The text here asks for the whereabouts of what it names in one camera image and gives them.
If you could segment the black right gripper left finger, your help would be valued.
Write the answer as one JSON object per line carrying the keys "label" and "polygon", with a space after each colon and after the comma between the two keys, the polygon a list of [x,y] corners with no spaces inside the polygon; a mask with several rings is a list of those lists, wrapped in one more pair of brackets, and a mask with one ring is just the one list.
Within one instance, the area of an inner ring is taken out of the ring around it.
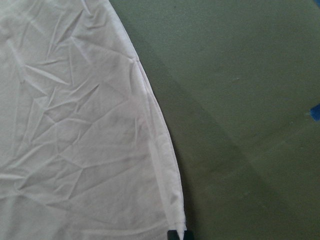
{"label": "black right gripper left finger", "polygon": [[167,240],[180,240],[177,230],[168,230],[167,231]]}

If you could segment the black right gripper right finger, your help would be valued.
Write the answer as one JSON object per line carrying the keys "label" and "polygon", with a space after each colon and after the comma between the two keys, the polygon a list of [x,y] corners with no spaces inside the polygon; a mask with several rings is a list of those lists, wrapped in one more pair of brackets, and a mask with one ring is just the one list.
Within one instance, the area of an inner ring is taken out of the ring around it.
{"label": "black right gripper right finger", "polygon": [[194,233],[191,230],[185,230],[183,240],[194,240]]}

